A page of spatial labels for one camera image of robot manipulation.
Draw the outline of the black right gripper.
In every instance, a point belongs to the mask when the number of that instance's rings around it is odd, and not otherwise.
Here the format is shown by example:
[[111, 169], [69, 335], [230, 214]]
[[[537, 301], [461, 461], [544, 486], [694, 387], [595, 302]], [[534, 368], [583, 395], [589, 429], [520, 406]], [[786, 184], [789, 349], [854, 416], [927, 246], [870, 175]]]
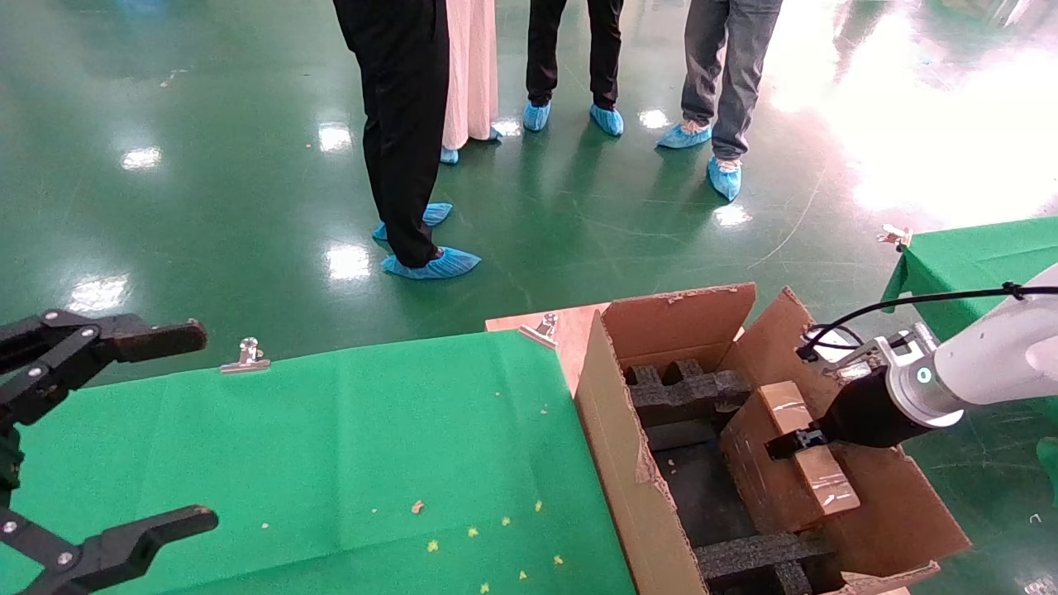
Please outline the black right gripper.
[[771, 459], [790, 459], [829, 441], [887, 449], [932, 431], [897, 407], [889, 391], [889, 366], [884, 366], [843, 385], [822, 416], [822, 431], [797, 429], [768, 440], [765, 449]]

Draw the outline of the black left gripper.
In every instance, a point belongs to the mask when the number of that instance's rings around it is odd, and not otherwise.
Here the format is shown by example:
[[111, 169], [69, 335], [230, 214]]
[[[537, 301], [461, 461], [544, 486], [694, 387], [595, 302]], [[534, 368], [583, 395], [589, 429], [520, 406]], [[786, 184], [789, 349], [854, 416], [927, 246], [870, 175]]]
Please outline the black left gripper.
[[[136, 363], [204, 350], [207, 331], [195, 319], [156, 326], [140, 315], [86, 317], [48, 310], [1, 331], [0, 498], [21, 486], [16, 423], [30, 426], [112, 363]], [[164, 546], [219, 527], [205, 506], [144, 517], [91, 535], [79, 545], [23, 515], [2, 509], [2, 542], [41, 565], [21, 594], [92, 594], [146, 574]]]

